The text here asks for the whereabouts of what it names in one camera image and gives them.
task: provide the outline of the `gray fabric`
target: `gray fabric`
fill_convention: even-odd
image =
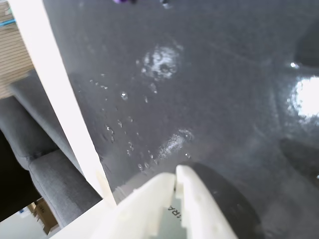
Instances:
[[[82,173],[80,165],[36,72],[31,71],[29,76],[12,83],[9,87],[18,101],[59,146],[73,165]]]
[[[27,170],[31,160],[58,149],[14,97],[0,100],[0,130],[9,142],[19,164]]]
[[[30,173],[62,227],[102,200],[61,150],[32,161]]]

